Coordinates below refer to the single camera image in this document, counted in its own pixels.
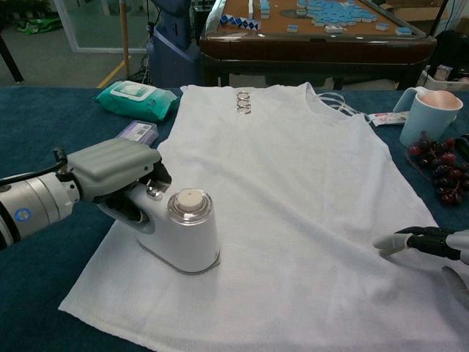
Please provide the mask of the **blue white snake cube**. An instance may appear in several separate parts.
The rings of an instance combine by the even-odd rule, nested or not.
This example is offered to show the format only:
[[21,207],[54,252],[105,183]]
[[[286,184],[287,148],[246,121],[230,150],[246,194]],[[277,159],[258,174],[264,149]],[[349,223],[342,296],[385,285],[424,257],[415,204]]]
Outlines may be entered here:
[[223,14],[219,20],[220,25],[233,25],[241,29],[250,29],[253,31],[261,30],[261,22],[253,18],[236,17],[229,14]]

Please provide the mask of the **small white pink sachet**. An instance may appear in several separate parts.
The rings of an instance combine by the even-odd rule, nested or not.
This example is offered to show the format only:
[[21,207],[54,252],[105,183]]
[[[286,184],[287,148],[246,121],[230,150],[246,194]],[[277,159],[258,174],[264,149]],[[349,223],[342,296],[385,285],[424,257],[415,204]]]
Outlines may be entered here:
[[376,114],[369,114],[368,121],[375,127],[381,125],[404,125],[407,121],[409,112],[382,112]]

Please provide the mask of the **white plastic basket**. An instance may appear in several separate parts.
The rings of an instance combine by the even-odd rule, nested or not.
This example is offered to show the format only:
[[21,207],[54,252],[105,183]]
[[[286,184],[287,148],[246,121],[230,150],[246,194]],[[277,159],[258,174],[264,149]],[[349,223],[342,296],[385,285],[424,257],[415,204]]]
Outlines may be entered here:
[[427,65],[421,72],[417,85],[430,90],[446,90],[451,92],[469,91],[469,81],[438,81],[427,74],[430,66]]

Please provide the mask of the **white handheld steam iron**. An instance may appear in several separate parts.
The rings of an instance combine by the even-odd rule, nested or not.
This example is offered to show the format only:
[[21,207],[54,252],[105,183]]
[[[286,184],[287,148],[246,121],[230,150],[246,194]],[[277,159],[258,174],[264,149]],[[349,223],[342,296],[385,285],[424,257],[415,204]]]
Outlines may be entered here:
[[210,195],[201,189],[170,191],[164,184],[134,183],[98,207],[149,253],[184,274],[220,263],[221,247]]

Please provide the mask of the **dark blue table cloth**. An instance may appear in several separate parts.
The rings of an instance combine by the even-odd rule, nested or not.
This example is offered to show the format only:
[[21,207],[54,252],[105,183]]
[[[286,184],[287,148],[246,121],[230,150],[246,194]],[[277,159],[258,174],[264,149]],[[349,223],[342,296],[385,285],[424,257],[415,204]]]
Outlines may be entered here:
[[[0,87],[0,176],[46,165],[55,146],[74,150],[124,128],[124,117],[96,104],[98,92]],[[110,223],[79,206],[73,218],[0,252],[0,352],[149,352],[58,309]]]

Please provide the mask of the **dark green object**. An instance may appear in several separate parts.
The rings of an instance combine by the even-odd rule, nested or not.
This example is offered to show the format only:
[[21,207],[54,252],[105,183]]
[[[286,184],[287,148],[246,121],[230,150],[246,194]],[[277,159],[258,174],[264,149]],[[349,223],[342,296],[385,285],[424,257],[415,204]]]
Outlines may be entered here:
[[455,139],[455,148],[461,157],[469,163],[469,134]]

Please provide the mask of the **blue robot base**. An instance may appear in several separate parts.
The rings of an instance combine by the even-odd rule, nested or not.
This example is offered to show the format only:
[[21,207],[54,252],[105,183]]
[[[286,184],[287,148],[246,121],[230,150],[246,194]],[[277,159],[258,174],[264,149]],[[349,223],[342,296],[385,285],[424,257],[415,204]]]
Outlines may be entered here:
[[192,39],[191,0],[151,1],[159,10],[147,43],[153,85],[181,87],[200,84],[200,49]]

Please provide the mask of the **grey black right robot hand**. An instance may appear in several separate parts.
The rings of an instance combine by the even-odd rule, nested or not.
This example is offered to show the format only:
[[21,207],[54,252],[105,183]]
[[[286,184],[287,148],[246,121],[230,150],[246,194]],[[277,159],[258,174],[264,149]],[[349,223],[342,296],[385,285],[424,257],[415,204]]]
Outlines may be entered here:
[[[390,256],[404,249],[416,249],[424,254],[460,261],[469,266],[469,230],[442,227],[407,227],[390,235],[375,238],[372,245],[381,256]],[[450,292],[469,311],[469,286],[452,268],[442,273]]]

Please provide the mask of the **white sleeveless knit top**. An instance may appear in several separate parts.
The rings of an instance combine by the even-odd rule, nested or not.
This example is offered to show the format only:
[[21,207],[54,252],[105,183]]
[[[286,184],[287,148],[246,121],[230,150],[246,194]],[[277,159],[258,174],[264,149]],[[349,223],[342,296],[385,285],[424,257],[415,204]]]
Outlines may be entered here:
[[160,145],[171,187],[209,193],[221,262],[195,276],[108,234],[60,310],[157,352],[469,352],[445,260],[372,241],[432,214],[361,115],[310,84],[183,90]]

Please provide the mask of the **green bag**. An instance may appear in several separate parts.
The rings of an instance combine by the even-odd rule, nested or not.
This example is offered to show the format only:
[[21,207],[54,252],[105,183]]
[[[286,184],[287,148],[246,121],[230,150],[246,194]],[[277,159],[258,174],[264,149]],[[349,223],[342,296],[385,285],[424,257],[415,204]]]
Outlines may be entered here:
[[27,35],[52,32],[60,28],[62,22],[59,18],[30,18],[17,23],[17,31]]

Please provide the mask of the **wooden pole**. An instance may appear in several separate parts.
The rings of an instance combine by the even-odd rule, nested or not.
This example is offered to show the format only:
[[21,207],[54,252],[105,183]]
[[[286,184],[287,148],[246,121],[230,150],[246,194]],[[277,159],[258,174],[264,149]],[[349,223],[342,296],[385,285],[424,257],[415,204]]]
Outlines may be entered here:
[[122,52],[123,52],[125,76],[128,77],[130,75],[130,65],[129,65],[128,19],[127,19],[127,3],[126,3],[126,0],[119,0],[119,13],[120,13],[120,25],[121,25],[121,35],[122,35]]

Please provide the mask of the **clear purple plastic box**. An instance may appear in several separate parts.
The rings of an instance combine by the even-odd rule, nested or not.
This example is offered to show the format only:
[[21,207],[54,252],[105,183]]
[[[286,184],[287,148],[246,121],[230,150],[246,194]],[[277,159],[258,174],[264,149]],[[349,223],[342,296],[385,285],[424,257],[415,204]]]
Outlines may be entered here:
[[117,138],[151,146],[158,138],[158,127],[152,122],[134,120],[117,135]]

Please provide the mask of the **dark red cherry bunch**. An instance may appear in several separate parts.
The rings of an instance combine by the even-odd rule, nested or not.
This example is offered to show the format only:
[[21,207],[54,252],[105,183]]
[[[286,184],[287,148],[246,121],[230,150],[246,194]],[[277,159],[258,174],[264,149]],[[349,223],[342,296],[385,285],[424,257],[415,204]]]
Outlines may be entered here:
[[421,132],[405,153],[409,164],[432,184],[439,201],[448,206],[469,200],[469,163],[457,152],[455,139],[438,142]]

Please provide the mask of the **green wet wipes pack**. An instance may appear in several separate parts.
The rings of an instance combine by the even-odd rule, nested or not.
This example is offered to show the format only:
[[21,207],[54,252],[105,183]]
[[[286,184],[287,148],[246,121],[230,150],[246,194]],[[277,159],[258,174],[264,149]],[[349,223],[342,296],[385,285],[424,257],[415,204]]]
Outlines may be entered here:
[[95,102],[106,111],[147,122],[162,122],[175,110],[180,97],[173,92],[135,81],[116,81]]

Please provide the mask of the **blue mahjong tile pile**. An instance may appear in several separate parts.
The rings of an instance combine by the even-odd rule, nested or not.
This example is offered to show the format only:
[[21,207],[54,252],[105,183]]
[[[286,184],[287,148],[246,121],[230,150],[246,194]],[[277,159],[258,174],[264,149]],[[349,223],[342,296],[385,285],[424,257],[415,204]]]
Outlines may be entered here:
[[306,16],[315,26],[354,26],[357,23],[372,23],[377,16],[354,0],[308,0]]

